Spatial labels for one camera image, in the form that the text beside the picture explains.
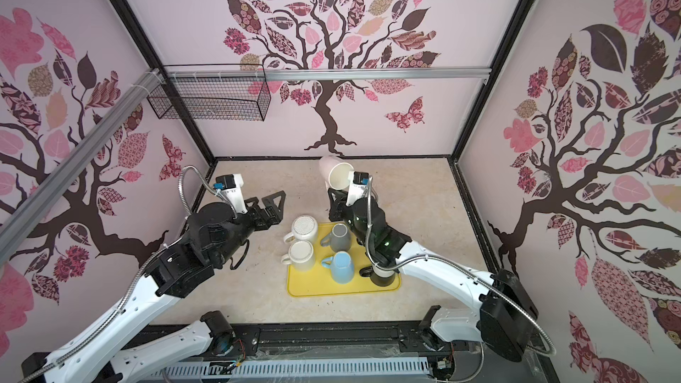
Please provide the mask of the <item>white mug red interior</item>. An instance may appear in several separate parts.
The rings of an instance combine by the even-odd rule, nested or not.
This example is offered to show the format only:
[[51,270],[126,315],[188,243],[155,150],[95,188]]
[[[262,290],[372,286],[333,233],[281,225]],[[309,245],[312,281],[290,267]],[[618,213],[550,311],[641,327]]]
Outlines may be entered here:
[[306,240],[294,241],[287,253],[281,257],[280,262],[292,266],[299,272],[310,271],[316,263],[313,244]]

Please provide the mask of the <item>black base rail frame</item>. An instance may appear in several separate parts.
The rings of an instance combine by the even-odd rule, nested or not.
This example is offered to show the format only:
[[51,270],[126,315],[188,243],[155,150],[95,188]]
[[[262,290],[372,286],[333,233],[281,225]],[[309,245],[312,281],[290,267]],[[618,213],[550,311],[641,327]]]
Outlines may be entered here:
[[[417,377],[449,382],[476,379],[482,373],[485,356],[505,360],[480,342],[442,342],[427,331],[429,317],[420,321],[231,324],[236,339],[229,352],[189,356],[173,365],[182,362],[234,361],[241,365],[250,360],[422,357],[427,359],[431,374]],[[126,347],[133,349],[181,329],[181,326],[153,324]],[[521,362],[532,349],[543,348],[544,341],[535,333],[530,350],[525,352]]]

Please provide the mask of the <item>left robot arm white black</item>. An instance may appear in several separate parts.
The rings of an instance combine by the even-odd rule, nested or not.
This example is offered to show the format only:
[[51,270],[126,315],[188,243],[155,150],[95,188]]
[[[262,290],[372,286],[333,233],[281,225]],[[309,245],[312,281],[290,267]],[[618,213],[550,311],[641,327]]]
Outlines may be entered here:
[[24,381],[141,381],[189,356],[229,352],[236,334],[219,311],[145,345],[126,346],[217,271],[238,269],[240,263],[232,257],[239,249],[248,250],[254,232],[282,222],[285,201],[285,192],[277,191],[247,199],[243,213],[226,202],[214,202],[189,214],[186,232],[148,258],[110,310],[62,348],[35,353],[22,363]]

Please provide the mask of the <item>left aluminium rail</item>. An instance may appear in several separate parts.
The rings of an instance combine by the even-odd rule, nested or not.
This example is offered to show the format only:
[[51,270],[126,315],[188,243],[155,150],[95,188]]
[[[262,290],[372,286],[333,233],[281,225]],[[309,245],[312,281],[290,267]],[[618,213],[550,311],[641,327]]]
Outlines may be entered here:
[[12,213],[1,228],[1,263],[6,263],[63,196],[81,171],[93,160],[106,141],[114,135],[134,109],[162,82],[161,72],[150,69],[131,85],[122,98],[53,170],[37,191]]

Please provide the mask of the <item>black mug white base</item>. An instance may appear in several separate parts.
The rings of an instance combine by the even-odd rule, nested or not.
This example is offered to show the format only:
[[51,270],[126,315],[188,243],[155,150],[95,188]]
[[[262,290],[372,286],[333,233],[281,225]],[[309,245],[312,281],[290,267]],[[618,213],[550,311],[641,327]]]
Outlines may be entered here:
[[397,273],[395,271],[382,271],[373,266],[367,266],[359,271],[359,276],[369,278],[378,287],[389,287],[395,282]]

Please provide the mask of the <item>aluminium rail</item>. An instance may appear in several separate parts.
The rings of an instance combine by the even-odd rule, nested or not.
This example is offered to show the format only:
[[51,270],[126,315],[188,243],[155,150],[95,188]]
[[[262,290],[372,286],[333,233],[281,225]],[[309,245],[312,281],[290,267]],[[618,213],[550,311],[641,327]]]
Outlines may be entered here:
[[122,98],[53,170],[37,191],[12,213],[1,228],[1,263],[6,263],[63,196],[81,171],[93,160],[106,141],[114,135],[134,109],[162,82],[161,72],[150,69],[131,85]]
[[491,75],[488,67],[423,67],[423,68],[373,68],[373,69],[308,69],[308,70],[267,70],[257,69],[242,71],[222,70],[206,71],[166,70],[170,78],[209,78],[219,80],[228,78],[251,77],[263,81],[295,82],[295,81],[340,81],[340,80],[388,80],[388,79],[482,79]]

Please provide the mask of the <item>light blue mug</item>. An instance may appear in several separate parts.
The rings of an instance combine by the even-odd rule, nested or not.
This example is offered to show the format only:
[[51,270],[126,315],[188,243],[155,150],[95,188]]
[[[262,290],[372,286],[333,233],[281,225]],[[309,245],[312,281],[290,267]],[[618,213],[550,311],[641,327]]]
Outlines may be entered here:
[[321,260],[321,265],[331,271],[334,282],[346,285],[353,280],[355,275],[355,264],[348,252],[338,252],[333,256]]

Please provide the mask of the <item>yellow plastic tray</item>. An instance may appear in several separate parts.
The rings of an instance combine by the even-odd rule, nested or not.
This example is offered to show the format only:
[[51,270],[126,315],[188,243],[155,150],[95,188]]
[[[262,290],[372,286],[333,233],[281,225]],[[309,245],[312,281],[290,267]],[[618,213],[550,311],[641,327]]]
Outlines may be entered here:
[[289,264],[287,292],[292,297],[319,297],[341,294],[374,294],[395,292],[401,287],[401,278],[395,276],[388,285],[376,285],[360,271],[370,268],[365,249],[358,244],[356,236],[349,233],[350,248],[346,253],[334,252],[330,246],[322,246],[323,239],[332,233],[336,223],[321,223],[314,246],[315,263],[308,271],[299,271]]

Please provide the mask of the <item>white ribbed-base mug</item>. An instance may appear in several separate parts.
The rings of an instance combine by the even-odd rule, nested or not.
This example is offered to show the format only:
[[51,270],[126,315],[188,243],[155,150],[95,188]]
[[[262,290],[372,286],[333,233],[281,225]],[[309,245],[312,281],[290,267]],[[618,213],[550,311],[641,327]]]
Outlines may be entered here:
[[285,235],[283,241],[287,244],[299,240],[310,241],[310,243],[314,243],[317,240],[318,231],[319,223],[313,216],[298,216],[292,222],[291,232]]

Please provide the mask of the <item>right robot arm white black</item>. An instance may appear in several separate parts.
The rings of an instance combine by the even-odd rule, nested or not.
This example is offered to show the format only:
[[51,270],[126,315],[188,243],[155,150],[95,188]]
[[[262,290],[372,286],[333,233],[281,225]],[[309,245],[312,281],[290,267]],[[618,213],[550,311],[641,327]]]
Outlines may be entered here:
[[387,224],[374,198],[349,202],[346,191],[329,188],[329,217],[356,236],[374,278],[402,274],[432,285],[466,309],[439,308],[427,331],[442,342],[480,342],[505,360],[519,363],[538,332],[538,310],[511,271],[478,271],[438,255]]

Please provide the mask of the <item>back aluminium rail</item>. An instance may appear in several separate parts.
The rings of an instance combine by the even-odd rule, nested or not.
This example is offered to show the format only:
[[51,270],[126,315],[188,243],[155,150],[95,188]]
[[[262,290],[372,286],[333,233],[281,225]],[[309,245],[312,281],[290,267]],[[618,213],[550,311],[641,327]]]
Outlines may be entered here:
[[388,79],[482,79],[491,75],[488,67],[423,67],[423,68],[373,68],[373,69],[308,69],[308,70],[267,70],[257,69],[242,71],[222,70],[206,71],[166,70],[170,78],[209,78],[219,80],[228,78],[251,77],[263,81],[295,82],[295,81],[340,81],[340,80],[388,80]]

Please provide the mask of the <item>grey mug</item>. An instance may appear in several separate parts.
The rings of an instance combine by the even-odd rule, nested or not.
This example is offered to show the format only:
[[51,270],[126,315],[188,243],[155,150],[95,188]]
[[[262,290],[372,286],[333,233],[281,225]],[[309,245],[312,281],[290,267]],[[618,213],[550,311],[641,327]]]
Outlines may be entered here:
[[347,252],[351,249],[351,233],[345,223],[337,223],[331,232],[320,241],[322,248],[330,248],[333,252]]

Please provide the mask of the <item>pale pink mug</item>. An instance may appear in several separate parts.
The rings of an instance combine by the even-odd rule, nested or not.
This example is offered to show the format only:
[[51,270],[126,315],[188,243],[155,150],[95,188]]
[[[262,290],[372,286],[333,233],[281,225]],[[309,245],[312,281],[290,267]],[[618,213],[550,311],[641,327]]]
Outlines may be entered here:
[[325,156],[319,160],[319,171],[326,188],[346,190],[349,188],[354,167],[335,156]]

